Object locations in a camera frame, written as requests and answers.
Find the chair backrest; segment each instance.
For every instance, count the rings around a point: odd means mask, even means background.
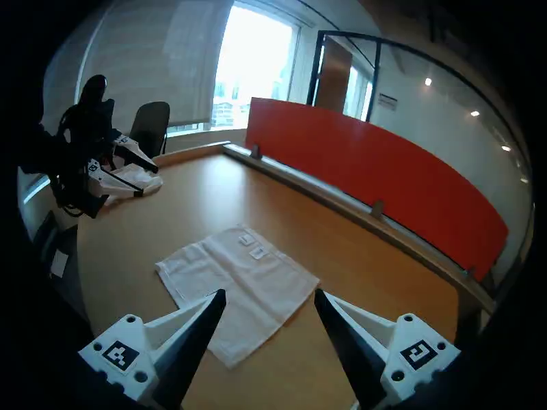
[[[139,148],[149,158],[161,153],[169,125],[169,104],[163,101],[142,105],[135,114],[129,137],[139,143]]]

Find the red partition panel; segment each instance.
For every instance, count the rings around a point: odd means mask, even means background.
[[[326,109],[253,98],[245,145],[372,205],[482,280],[507,226],[452,167],[416,144]]]

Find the white paper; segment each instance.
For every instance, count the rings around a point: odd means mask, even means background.
[[[53,256],[53,262],[51,263],[51,273],[58,277],[63,277],[64,268],[66,266],[66,261],[68,260],[68,255],[63,254],[60,250],[55,251],[55,256]]]

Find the wooden table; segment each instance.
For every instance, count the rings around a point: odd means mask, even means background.
[[[121,316],[176,309],[154,263],[246,223],[304,265],[326,291],[391,320],[413,312],[446,339],[456,290],[411,257],[310,198],[222,154],[160,169],[164,186],[83,217],[78,259],[96,335]],[[348,409],[355,398],[312,298],[235,369],[206,352],[186,409]]]

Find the white cloth on table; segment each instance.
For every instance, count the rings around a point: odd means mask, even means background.
[[[223,288],[226,309],[209,350],[229,368],[270,338],[319,280],[255,231],[238,226],[156,263],[178,307]]]

